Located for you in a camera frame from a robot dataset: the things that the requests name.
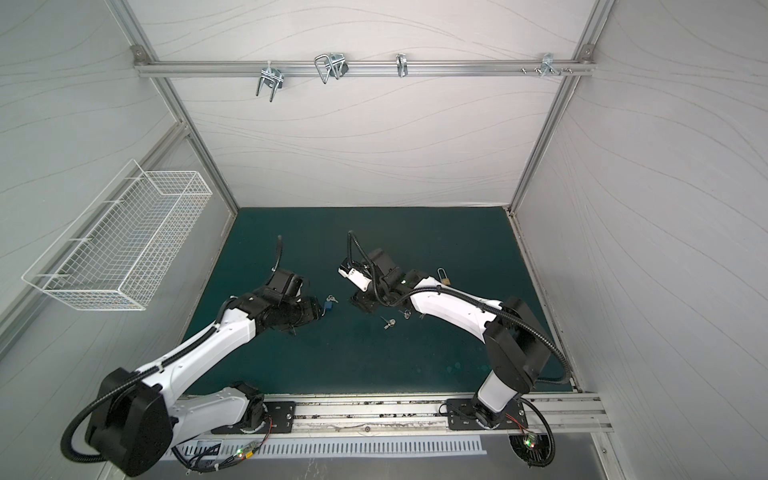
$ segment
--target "wire basket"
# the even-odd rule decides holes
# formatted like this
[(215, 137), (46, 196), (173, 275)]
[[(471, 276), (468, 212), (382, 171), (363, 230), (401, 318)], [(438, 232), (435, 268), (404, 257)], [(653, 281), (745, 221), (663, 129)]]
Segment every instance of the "wire basket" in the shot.
[(210, 196), (196, 171), (133, 161), (22, 280), (76, 310), (145, 310)]

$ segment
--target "brass padlock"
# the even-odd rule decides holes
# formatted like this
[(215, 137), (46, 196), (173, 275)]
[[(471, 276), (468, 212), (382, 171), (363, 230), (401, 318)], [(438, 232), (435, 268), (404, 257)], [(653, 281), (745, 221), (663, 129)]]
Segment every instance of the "brass padlock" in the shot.
[(437, 276), (440, 279), (440, 283), (442, 283), (443, 285), (450, 285), (451, 284), (451, 280), (448, 280), (448, 274), (445, 272), (444, 268), (438, 268), (437, 269)]

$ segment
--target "white wall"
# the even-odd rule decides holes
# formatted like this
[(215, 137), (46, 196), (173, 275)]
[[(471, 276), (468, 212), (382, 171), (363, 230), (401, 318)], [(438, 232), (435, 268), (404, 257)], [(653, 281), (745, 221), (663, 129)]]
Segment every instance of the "white wall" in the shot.
[[(1, 312), (24, 288), (26, 268), (174, 119), (137, 77), (102, 0), (5, 2), (0, 45)], [(160, 167), (203, 171), (187, 141)], [(101, 465), (65, 461), (59, 435), (106, 373), (177, 344), (229, 219), (214, 194), (144, 312), (45, 303), (0, 361), (1, 477), (95, 478)]]
[(518, 212), (628, 478), (768, 472), (766, 25), (617, 2)]
[[(131, 0), (167, 61), (570, 58), (594, 0)], [(241, 207), (488, 206), (515, 191), (559, 79), (174, 80)]]

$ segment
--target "dark green work surface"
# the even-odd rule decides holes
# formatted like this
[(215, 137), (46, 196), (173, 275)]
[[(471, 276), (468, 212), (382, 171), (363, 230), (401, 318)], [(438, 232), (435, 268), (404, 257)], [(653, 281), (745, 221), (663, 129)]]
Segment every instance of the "dark green work surface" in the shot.
[[(366, 315), (348, 303), (356, 287), (338, 267), (350, 229), (367, 251), (383, 248), (405, 271), (437, 277), (443, 267), (459, 290), (497, 300), (519, 296), (549, 333), (500, 207), (243, 208), (185, 338), (212, 322), (230, 295), (264, 283), (278, 234), (284, 243), (280, 266), (307, 278), (309, 294), (321, 304), (328, 295), (339, 302), (296, 329), (296, 336), (270, 330), (241, 346), (188, 393), (215, 392), (236, 380), (266, 393), (473, 392), (482, 384), (490, 368), (485, 345), (471, 333), (433, 316), (406, 320), (393, 308)], [(384, 330), (380, 316), (397, 323)], [(560, 374), (550, 359), (542, 375)]]

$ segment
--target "black mounting plate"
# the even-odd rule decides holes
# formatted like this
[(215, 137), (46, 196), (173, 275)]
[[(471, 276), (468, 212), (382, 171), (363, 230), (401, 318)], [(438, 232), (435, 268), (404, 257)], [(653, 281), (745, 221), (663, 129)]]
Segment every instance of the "black mounting plate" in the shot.
[[(485, 430), (475, 420), (475, 409), (472, 408), (472, 399), (447, 399), (445, 404), (448, 406), (448, 428), (451, 430)], [(502, 415), (508, 413), (513, 419), (520, 422), (524, 427), (528, 427), (528, 420), (525, 418), (525, 411), (521, 402), (511, 400)], [(496, 430), (519, 430), (518, 424), (508, 419), (506, 415)]]
[[(293, 429), (293, 413), (296, 402), (264, 402), (266, 414), (272, 418), (272, 433), (290, 433)], [(261, 425), (255, 432), (249, 434), (264, 434), (269, 431), (270, 424)], [(223, 426), (210, 431), (214, 435), (244, 435), (237, 427)]]

